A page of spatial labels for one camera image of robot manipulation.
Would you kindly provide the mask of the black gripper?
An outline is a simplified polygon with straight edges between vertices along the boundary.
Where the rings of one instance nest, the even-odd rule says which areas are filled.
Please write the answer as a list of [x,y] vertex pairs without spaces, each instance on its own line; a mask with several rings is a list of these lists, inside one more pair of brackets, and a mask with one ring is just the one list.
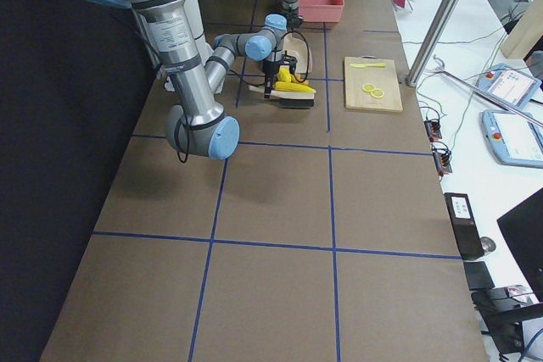
[[289,19],[288,26],[295,27],[296,19],[297,25],[302,25],[304,22],[303,16],[299,16],[299,2],[288,3],[286,1],[279,2],[279,13],[286,19]]
[[278,72],[283,64],[284,56],[282,54],[269,54],[262,61],[262,72],[265,75],[264,98],[271,97],[272,90],[277,90]]

